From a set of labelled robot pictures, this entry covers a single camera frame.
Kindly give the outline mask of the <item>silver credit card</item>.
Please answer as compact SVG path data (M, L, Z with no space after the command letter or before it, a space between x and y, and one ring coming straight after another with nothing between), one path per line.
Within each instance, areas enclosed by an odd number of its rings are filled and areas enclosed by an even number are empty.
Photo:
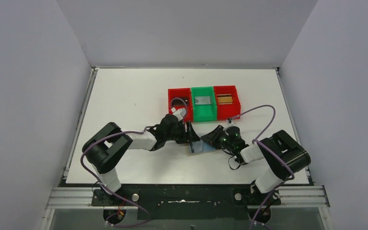
M197 141L197 142L191 142L189 145L190 154L199 154L204 151L204 142L203 141Z
M194 97L195 105L211 105L210 96L196 96Z

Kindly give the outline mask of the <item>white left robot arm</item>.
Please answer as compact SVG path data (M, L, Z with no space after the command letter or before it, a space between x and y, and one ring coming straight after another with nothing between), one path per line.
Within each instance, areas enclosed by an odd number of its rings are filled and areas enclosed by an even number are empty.
M83 145L80 161L87 159L94 167L89 172L104 189L104 199L115 205L123 197L116 165L127 150L156 151L167 141L191 145L200 140L191 122L185 122L180 115L167 114L159 124L147 126L143 131L123 131L109 122Z

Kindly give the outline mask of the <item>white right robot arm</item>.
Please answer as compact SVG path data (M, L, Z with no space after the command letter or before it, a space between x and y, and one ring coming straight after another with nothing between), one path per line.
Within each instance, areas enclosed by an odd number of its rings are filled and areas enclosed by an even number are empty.
M237 126L218 126L200 138L210 146L227 152L240 166L265 160L268 169L251 183L251 200L261 205L269 192L283 182L293 180L295 173L311 163L308 152L286 131L280 130L268 138L247 144Z

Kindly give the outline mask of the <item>beige card holder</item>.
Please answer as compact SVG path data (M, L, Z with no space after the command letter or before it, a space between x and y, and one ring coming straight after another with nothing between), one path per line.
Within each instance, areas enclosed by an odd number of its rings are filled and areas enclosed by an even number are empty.
M209 144L205 143L204 142L204 151L202 153L199 153L199 154L204 154L204 153L209 153L209 152L213 152L213 151L216 151L217 149L215 149L214 147L210 146ZM190 151L190 148L188 146L188 151L187 151L187 155L188 156L195 156L195 155L199 155L199 154L190 154L189 153Z

